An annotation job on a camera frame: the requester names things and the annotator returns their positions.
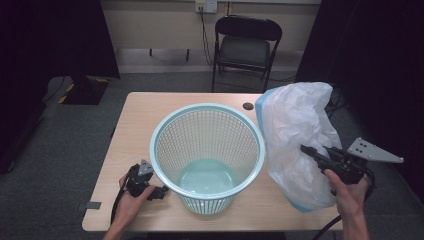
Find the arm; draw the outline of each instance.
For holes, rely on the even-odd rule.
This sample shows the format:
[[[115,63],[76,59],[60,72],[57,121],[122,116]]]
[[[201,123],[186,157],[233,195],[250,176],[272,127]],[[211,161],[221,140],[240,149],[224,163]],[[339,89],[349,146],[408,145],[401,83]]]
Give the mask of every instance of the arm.
[[[367,177],[358,184],[345,185],[333,171],[325,170],[330,186],[337,191],[337,211],[343,222],[343,239],[370,239],[364,214],[364,198],[368,189]]]
[[[124,175],[119,180],[119,186],[122,186],[125,176],[126,175]],[[127,227],[137,217],[141,205],[153,192],[153,190],[155,190],[155,186],[148,186],[146,189],[144,189],[143,193],[136,198],[131,196],[131,194],[126,191],[119,201],[118,207],[116,209],[115,219],[110,225],[109,230],[107,231],[103,240],[121,239]]]

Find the trash bag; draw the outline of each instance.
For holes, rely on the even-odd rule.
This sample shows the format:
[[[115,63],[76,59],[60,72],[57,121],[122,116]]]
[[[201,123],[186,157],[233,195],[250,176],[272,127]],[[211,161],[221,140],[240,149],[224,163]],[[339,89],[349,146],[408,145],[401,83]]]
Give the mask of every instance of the trash bag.
[[[332,90],[326,83],[294,83],[267,91],[255,103],[268,173],[301,212],[335,204],[327,177],[312,157],[300,151],[305,145],[328,157],[323,146],[342,148],[324,109]]]

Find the wooden table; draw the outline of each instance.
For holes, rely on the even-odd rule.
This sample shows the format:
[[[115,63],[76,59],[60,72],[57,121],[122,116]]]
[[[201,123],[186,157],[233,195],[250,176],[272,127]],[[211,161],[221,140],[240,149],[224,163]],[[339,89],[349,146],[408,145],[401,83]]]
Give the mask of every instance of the wooden table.
[[[221,93],[131,93],[128,95],[103,163],[92,202],[101,202],[98,210],[88,209],[82,226],[86,231],[106,231],[111,209],[119,191],[118,180],[128,169],[150,162],[149,144],[159,122],[171,112],[194,103],[221,103],[236,108],[257,124],[255,110],[244,110],[245,102],[255,103],[260,94]],[[150,184],[163,184],[154,175]],[[214,216],[189,211],[176,193],[168,191],[163,200],[146,201],[129,230],[167,231],[289,231],[318,230],[338,215],[335,207],[312,213],[293,208],[267,172],[266,161],[259,176],[231,205]],[[339,222],[333,230],[342,229]]]

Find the plastic basket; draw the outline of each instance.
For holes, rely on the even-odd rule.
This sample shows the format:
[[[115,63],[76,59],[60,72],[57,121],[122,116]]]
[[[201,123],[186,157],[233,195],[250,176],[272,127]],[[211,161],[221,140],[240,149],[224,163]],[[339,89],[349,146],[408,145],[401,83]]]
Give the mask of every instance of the plastic basket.
[[[198,214],[224,210],[256,178],[264,158],[255,124],[222,104],[195,104],[171,113],[150,142],[157,176]]]

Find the perforated basket wall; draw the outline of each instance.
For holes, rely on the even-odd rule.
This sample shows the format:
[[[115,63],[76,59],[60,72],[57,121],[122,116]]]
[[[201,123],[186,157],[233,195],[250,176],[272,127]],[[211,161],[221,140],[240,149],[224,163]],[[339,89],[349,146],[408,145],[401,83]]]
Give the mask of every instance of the perforated basket wall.
[[[221,104],[179,109],[157,126],[150,144],[156,174],[193,212],[214,214],[259,173],[265,157],[262,136],[243,113]],[[178,186],[181,171],[198,159],[216,159],[234,173],[236,186],[222,193],[198,194]]]

